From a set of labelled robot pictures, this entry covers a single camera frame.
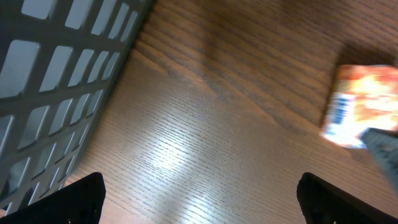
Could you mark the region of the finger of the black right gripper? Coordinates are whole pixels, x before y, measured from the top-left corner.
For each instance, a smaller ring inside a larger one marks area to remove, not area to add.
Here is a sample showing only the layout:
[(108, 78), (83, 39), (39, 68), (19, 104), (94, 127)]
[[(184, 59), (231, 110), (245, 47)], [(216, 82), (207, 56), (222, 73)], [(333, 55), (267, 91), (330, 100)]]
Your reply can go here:
[(362, 133), (360, 140), (397, 191), (397, 131), (368, 128)]

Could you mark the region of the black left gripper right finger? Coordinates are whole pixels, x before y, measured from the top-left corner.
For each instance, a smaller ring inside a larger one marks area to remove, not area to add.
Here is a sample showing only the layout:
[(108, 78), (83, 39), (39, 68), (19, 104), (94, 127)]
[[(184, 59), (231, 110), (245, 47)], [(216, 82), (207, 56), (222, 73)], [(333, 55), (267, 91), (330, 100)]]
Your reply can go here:
[(307, 223), (397, 224), (397, 218), (306, 172), (297, 185), (297, 200)]

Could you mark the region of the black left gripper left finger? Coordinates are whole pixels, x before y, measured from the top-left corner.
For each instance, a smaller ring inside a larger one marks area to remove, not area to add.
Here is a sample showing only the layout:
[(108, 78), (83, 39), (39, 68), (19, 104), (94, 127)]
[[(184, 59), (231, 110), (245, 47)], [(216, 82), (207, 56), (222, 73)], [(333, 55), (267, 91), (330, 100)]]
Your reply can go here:
[(103, 175), (94, 172), (21, 210), (1, 224), (98, 224), (106, 196)]

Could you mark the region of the orange Kleenex tissue pack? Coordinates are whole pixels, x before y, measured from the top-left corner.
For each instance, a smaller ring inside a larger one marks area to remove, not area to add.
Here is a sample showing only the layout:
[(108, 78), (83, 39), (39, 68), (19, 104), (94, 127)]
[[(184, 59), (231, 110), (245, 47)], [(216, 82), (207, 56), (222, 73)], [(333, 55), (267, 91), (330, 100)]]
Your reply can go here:
[(320, 136), (347, 148), (364, 148), (369, 128), (397, 130), (397, 68), (341, 65), (326, 107)]

